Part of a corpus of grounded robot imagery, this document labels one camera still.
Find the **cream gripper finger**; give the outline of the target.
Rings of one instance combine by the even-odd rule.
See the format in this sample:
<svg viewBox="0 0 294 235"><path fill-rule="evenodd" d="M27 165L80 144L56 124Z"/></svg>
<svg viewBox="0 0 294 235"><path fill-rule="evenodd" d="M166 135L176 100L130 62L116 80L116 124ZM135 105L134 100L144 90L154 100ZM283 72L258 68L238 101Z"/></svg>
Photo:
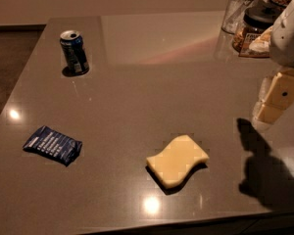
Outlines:
<svg viewBox="0 0 294 235"><path fill-rule="evenodd" d="M270 115L272 113L272 107L267 103L267 95L270 91L270 86L272 84L272 77L266 76L261 84L258 101L255 104L253 115L260 116L260 115Z"/></svg>
<svg viewBox="0 0 294 235"><path fill-rule="evenodd" d="M270 115L254 116L254 120L264 124L274 124L294 103L294 70L279 70L272 76L272 84L266 99L272 107Z"/></svg>

